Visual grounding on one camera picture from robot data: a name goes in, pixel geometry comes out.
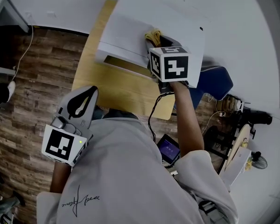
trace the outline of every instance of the yellow cloth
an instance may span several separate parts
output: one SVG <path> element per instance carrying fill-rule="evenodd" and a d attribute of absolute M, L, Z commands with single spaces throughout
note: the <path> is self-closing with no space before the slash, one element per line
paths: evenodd
<path fill-rule="evenodd" d="M 155 28 L 151 32 L 148 32 L 145 34 L 145 39 L 148 39 L 153 42 L 154 47 L 160 47 L 161 46 L 161 41 L 160 41 L 160 35 L 162 32 Z"/>

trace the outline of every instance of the display screen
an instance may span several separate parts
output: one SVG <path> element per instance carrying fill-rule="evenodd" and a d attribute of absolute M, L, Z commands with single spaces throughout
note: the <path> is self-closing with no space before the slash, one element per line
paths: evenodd
<path fill-rule="evenodd" d="M 179 148 L 167 140 L 164 140 L 163 143 L 159 146 L 159 150 L 162 155 L 165 155 L 172 161 L 179 154 Z"/>

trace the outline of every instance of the white shoe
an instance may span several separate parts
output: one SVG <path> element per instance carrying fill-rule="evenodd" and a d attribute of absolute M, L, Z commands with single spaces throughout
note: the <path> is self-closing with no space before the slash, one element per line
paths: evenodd
<path fill-rule="evenodd" d="M 14 81 L 12 81 L 11 83 L 9 83 L 9 85 L 8 85 L 8 90 L 9 90 L 9 97 L 8 97 L 8 100 L 7 100 L 7 102 L 10 100 L 10 98 L 11 98 L 11 96 L 13 95 L 13 93 L 14 93 L 14 90 L 15 90 L 15 82 Z"/>

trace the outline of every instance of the blue chair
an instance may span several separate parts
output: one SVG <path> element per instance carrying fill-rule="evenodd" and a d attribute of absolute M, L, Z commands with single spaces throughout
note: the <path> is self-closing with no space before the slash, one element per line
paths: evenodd
<path fill-rule="evenodd" d="M 216 100 L 223 99 L 233 87 L 228 71 L 223 66 L 202 67 L 197 88 L 190 88 L 194 109 L 202 96 L 209 93 Z"/>

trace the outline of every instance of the black cable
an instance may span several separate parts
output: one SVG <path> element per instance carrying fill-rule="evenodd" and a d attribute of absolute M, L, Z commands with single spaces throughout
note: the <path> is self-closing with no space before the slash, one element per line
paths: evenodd
<path fill-rule="evenodd" d="M 156 140 L 156 136 L 155 136 L 155 133 L 154 133 L 153 129 L 151 128 L 151 125 L 150 125 L 150 118 L 152 117 L 152 115 L 153 115 L 153 113 L 154 113 L 154 110 L 155 110 L 155 108 L 156 108 L 158 102 L 162 99 L 162 97 L 165 97 L 165 96 L 167 96 L 167 95 L 173 95 L 173 94 L 174 94 L 174 92 L 168 92 L 168 93 L 161 94 L 161 95 L 157 98 L 157 100 L 155 101 L 154 107 L 153 107 L 153 109 L 152 109 L 152 111 L 151 111 L 151 114 L 150 114 L 150 116 L 149 116 L 149 118 L 148 118 L 148 127 L 149 127 L 151 133 L 153 134 L 153 140 L 154 140 L 154 142 L 155 142 L 155 140 Z"/>

